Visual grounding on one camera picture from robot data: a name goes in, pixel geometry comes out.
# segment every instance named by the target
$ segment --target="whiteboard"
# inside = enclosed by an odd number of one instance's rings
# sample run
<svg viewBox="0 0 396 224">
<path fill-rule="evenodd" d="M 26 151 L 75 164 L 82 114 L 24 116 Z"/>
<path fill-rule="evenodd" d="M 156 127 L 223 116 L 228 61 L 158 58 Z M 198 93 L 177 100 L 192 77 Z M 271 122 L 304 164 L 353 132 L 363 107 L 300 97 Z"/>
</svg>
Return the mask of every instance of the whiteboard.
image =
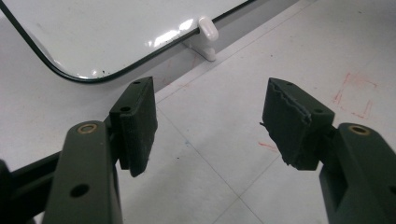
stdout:
<svg viewBox="0 0 396 224">
<path fill-rule="evenodd" d="M 112 76 L 244 0 L 4 0 L 44 56 L 74 79 Z"/>
</svg>

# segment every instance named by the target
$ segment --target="white table surface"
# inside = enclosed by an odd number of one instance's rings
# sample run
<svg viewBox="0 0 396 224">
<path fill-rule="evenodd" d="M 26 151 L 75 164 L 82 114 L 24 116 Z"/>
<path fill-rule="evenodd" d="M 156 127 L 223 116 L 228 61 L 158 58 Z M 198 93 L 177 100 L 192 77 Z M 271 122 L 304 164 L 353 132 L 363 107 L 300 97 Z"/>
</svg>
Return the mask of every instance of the white table surface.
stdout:
<svg viewBox="0 0 396 224">
<path fill-rule="evenodd" d="M 4 0 L 61 71 L 81 79 L 111 76 L 246 0 Z"/>
<path fill-rule="evenodd" d="M 395 149 L 395 14 L 390 0 L 302 0 L 158 91 L 148 169 L 119 171 L 124 222 L 327 223 L 319 169 L 288 167 L 259 125 L 267 80 L 299 85 L 334 126 L 369 126 Z M 58 151 L 76 123 L 103 120 L 133 79 L 64 80 L 0 25 L 0 158 L 15 170 Z"/>
</svg>

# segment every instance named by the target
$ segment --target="red marks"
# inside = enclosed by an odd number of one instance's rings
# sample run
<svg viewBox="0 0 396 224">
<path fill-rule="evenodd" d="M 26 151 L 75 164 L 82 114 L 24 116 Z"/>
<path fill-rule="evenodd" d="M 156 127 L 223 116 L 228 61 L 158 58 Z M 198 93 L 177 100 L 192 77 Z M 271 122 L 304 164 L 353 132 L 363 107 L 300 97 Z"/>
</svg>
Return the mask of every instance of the red marks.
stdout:
<svg viewBox="0 0 396 224">
<path fill-rule="evenodd" d="M 355 112 L 352 112 L 352 114 L 361 118 L 361 119 L 368 119 L 370 117 L 370 112 L 371 112 L 372 107 L 373 107 L 373 101 L 369 100 L 369 102 L 367 102 L 366 108 L 364 109 L 364 112 L 362 114 L 358 114 Z"/>
<path fill-rule="evenodd" d="M 337 105 L 340 105 L 341 99 L 343 98 L 343 91 L 346 88 L 346 85 L 347 85 L 347 83 L 349 81 L 349 78 L 350 78 L 350 74 L 348 73 L 348 74 L 346 74 L 346 79 L 344 79 L 343 86 L 341 87 L 341 89 L 337 92 L 337 94 L 332 99 L 333 103 L 335 103 Z"/>
<path fill-rule="evenodd" d="M 195 64 L 196 64 L 196 62 L 197 62 L 197 58 L 198 58 L 198 55 L 197 55 L 197 54 L 195 54 L 195 56 L 194 56 L 194 60 L 192 60 L 192 66 L 191 66 L 191 69 L 195 67 Z"/>
<path fill-rule="evenodd" d="M 164 86 L 171 86 L 172 84 L 172 79 L 170 77 L 155 77 L 154 79 L 158 79 L 160 80 L 160 82 L 164 85 Z"/>
<path fill-rule="evenodd" d="M 273 152 L 278 152 L 278 150 L 277 150 L 277 147 L 274 147 L 274 146 L 268 145 L 268 144 L 266 144 L 266 143 L 263 143 L 263 142 L 259 142 L 259 145 L 260 145 L 260 146 L 262 146 L 262 147 L 266 147 L 266 148 L 268 148 L 270 151 L 273 151 Z"/>
<path fill-rule="evenodd" d="M 188 88 L 189 86 L 190 86 L 190 82 L 189 83 L 187 83 L 186 85 L 178 85 L 179 87 L 184 87 L 184 88 Z"/>
<path fill-rule="evenodd" d="M 169 59 L 167 68 L 169 69 L 171 67 L 172 67 L 172 59 Z"/>
<path fill-rule="evenodd" d="M 360 119 L 368 119 L 377 87 L 378 84 L 367 77 L 348 73 L 332 102 L 345 112 Z"/>
</svg>

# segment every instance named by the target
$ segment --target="brass screw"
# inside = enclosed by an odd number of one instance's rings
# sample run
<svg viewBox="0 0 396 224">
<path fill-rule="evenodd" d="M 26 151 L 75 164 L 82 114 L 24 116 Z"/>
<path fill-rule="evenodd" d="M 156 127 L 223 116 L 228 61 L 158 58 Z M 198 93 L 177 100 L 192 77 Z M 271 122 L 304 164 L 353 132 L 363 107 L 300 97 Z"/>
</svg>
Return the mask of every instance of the brass screw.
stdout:
<svg viewBox="0 0 396 224">
<path fill-rule="evenodd" d="M 364 136 L 370 135 L 370 131 L 368 129 L 363 128 L 359 125 L 350 125 L 349 130 L 358 135 L 364 135 Z"/>
<path fill-rule="evenodd" d="M 77 131 L 81 134 L 86 134 L 86 133 L 93 133 L 97 129 L 96 124 L 84 124 L 78 127 Z"/>
</svg>

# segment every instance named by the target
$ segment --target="white plastic clip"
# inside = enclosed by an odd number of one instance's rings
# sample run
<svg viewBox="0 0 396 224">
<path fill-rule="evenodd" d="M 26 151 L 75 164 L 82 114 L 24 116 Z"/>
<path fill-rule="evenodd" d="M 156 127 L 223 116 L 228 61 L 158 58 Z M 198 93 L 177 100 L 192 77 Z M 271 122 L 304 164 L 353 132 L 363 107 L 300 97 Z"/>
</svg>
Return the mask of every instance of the white plastic clip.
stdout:
<svg viewBox="0 0 396 224">
<path fill-rule="evenodd" d="M 211 47 L 211 43 L 219 38 L 219 31 L 208 17 L 201 17 L 198 20 L 198 27 L 200 33 L 184 41 L 184 44 L 213 62 L 216 60 L 216 52 Z"/>
</svg>

